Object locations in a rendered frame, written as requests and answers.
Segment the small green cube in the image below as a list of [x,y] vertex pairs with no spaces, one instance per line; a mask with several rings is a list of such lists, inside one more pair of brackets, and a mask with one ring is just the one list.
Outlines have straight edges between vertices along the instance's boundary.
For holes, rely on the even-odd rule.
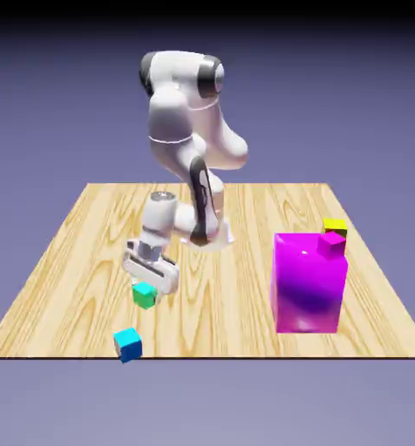
[[158,290],[156,287],[146,283],[138,282],[133,284],[133,302],[143,309],[149,309],[155,305]]

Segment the large magenta box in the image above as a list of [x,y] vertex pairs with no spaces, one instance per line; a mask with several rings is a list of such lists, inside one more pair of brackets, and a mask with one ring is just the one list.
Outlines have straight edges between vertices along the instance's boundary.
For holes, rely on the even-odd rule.
[[334,334],[348,272],[344,257],[316,251],[320,233],[274,235],[270,305],[276,332]]

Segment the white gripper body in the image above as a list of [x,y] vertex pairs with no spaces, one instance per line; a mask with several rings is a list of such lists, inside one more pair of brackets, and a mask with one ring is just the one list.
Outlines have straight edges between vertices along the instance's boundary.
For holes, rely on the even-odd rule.
[[160,294],[174,293],[179,284],[180,268],[167,258],[144,260],[135,251],[125,249],[122,267],[136,280],[155,287]]

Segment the small yellow cube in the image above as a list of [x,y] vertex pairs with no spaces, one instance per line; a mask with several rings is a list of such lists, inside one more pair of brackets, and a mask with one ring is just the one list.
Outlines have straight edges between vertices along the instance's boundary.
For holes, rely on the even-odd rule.
[[343,219],[335,219],[335,218],[324,218],[323,219],[323,233],[334,232],[339,234],[340,236],[346,238],[347,237],[347,224]]

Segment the small blue cube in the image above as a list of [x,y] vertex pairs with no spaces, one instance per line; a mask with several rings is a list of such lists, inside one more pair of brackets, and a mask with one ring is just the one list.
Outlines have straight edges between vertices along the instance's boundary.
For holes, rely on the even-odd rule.
[[117,355],[126,363],[138,359],[143,354],[142,340],[134,328],[123,329],[113,335]]

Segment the small magenta cube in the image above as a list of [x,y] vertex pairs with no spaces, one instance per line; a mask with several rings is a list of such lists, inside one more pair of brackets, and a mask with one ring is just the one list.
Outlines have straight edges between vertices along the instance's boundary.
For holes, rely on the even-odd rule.
[[346,239],[333,231],[321,233],[317,239],[316,251],[327,260],[344,257]]

